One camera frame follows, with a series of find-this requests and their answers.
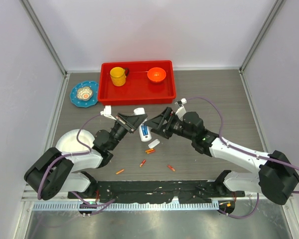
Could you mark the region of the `white remote control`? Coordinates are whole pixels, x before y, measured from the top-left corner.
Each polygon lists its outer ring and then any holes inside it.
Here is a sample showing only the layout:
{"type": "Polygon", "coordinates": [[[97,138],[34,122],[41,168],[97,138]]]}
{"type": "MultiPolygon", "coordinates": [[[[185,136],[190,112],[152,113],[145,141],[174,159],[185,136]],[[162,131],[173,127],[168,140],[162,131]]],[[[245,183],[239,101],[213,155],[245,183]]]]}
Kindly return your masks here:
{"type": "MultiPolygon", "coordinates": [[[[134,109],[134,115],[144,115],[145,109],[144,108],[136,108],[134,109]]],[[[139,133],[142,142],[148,142],[152,139],[150,128],[145,125],[147,118],[143,121],[143,123],[139,126],[139,133]]]]}

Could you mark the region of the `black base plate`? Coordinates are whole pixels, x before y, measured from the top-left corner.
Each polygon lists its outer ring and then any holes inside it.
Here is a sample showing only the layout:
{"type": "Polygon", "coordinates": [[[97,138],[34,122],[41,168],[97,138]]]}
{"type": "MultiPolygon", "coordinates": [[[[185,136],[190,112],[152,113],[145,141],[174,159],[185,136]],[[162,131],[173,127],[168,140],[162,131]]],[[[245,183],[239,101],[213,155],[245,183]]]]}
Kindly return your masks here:
{"type": "Polygon", "coordinates": [[[83,199],[112,199],[122,204],[163,204],[177,197],[181,204],[211,202],[212,198],[244,197],[244,191],[231,192],[218,182],[182,181],[98,181],[89,194],[79,193],[83,199]]]}

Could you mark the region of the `aluminium frame rail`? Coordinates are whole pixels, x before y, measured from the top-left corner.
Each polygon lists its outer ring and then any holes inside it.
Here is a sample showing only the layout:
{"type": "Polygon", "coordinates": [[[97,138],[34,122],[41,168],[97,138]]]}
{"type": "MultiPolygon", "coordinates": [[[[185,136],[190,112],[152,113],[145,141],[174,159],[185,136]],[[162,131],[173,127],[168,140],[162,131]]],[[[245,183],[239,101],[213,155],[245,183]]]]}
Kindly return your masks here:
{"type": "MultiPolygon", "coordinates": [[[[58,201],[58,200],[67,200],[68,193],[67,192],[61,192],[56,194],[51,200],[58,201]]],[[[37,201],[37,193],[30,187],[28,184],[26,184],[23,194],[22,194],[22,201],[37,201]]]]}

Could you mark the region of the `orange bowl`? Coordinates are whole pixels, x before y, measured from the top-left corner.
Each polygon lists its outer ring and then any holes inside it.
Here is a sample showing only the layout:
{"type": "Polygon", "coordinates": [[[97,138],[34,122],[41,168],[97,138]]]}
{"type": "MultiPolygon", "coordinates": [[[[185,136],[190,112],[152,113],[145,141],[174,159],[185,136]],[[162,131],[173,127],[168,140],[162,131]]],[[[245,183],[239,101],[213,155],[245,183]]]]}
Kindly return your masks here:
{"type": "Polygon", "coordinates": [[[147,77],[153,83],[160,83],[166,78],[166,71],[160,67],[153,67],[148,70],[147,77]]]}

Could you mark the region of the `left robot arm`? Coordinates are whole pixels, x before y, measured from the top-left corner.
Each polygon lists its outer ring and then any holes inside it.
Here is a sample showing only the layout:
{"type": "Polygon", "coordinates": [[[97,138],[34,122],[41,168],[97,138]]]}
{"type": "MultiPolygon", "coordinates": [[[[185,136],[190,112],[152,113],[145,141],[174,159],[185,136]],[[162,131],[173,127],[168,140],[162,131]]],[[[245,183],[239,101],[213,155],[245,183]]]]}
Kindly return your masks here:
{"type": "Polygon", "coordinates": [[[128,116],[117,114],[111,131],[104,129],[92,137],[92,145],[82,144],[86,151],[61,152],[47,149],[26,171],[25,182],[37,193],[39,200],[50,200],[58,193],[69,197],[90,199],[98,189],[97,181],[85,170],[102,168],[112,159],[112,151],[127,133],[134,133],[147,114],[128,116]]]}

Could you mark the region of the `red plastic tray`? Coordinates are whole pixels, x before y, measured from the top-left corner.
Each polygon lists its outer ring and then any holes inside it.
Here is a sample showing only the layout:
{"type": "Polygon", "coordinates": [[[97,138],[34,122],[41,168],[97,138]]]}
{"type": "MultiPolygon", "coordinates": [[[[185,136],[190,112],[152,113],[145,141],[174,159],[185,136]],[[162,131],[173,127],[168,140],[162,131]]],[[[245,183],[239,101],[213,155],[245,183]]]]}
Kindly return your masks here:
{"type": "Polygon", "coordinates": [[[176,98],[173,65],[170,60],[110,62],[101,66],[98,101],[103,105],[152,105],[170,104],[176,98]],[[112,83],[110,70],[114,67],[129,69],[126,83],[117,87],[112,83]],[[147,77],[153,67],[165,70],[166,77],[154,83],[147,77]]]}

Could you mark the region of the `small patterned bowl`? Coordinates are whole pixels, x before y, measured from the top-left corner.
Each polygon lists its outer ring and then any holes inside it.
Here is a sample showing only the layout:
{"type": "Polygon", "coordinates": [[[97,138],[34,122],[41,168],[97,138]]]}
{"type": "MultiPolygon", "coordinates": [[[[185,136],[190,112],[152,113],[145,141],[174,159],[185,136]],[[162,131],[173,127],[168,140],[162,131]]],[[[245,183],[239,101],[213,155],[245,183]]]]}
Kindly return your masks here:
{"type": "Polygon", "coordinates": [[[77,90],[76,98],[82,101],[88,101],[93,94],[93,90],[90,87],[85,86],[77,90]]]}

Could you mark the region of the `white battery cover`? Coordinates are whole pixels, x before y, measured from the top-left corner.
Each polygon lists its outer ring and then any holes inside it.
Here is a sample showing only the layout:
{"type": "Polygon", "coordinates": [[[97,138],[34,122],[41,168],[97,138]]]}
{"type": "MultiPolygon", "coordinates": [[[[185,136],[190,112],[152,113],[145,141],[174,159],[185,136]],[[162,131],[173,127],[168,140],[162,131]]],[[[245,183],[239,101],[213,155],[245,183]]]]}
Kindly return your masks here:
{"type": "Polygon", "coordinates": [[[152,141],[151,143],[148,144],[148,147],[149,148],[155,148],[159,144],[160,144],[160,140],[159,139],[155,139],[154,141],[152,141]]]}

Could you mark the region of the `white paper plate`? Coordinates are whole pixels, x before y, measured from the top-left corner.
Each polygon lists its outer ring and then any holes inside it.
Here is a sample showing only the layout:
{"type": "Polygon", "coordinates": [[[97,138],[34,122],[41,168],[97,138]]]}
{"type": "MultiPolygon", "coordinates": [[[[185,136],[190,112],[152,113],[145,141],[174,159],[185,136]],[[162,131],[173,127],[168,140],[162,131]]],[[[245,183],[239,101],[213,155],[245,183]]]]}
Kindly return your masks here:
{"type": "MultiPolygon", "coordinates": [[[[62,135],[55,147],[61,152],[87,151],[88,148],[77,141],[78,131],[79,129],[74,129],[62,135]]],[[[89,131],[82,129],[79,140],[90,148],[93,147],[94,136],[89,131]]]]}

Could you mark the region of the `yellow mug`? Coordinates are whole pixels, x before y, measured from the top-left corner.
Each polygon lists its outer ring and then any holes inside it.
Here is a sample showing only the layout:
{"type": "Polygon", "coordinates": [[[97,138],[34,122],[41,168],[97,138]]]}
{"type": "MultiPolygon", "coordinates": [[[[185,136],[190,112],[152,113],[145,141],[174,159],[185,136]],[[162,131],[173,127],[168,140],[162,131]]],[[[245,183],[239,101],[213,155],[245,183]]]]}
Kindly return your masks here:
{"type": "Polygon", "coordinates": [[[129,74],[128,68],[114,67],[110,70],[110,77],[114,86],[121,87],[126,83],[129,74]]]}

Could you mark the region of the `blue dotted plate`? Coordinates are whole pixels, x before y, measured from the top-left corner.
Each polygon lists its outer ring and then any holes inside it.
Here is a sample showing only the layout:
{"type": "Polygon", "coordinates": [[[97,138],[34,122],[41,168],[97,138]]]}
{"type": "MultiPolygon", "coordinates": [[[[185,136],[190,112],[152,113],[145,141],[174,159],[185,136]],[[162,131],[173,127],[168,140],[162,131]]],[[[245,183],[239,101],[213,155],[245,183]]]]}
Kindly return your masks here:
{"type": "Polygon", "coordinates": [[[74,104],[76,107],[79,108],[89,108],[97,104],[98,102],[98,89],[99,89],[99,83],[95,81],[84,81],[81,83],[78,83],[70,93],[70,101],[72,104],[74,104]],[[77,90],[81,87],[88,86],[93,90],[93,96],[88,101],[82,101],[76,98],[77,90]]]}

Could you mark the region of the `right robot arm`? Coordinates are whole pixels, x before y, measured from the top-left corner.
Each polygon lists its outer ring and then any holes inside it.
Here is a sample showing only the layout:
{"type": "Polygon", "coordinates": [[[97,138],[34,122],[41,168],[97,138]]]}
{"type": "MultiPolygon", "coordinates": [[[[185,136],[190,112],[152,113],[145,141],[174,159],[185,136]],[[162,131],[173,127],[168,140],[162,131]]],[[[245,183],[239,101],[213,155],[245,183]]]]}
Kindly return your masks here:
{"type": "Polygon", "coordinates": [[[186,112],[181,118],[170,107],[160,115],[147,120],[151,131],[166,139],[173,134],[191,141],[200,154],[229,161],[248,170],[239,174],[223,171],[215,184],[219,196],[235,191],[261,193],[271,202],[284,205],[299,183],[299,175],[280,151],[273,153],[254,151],[222,138],[207,130],[197,112],[186,112]]]}

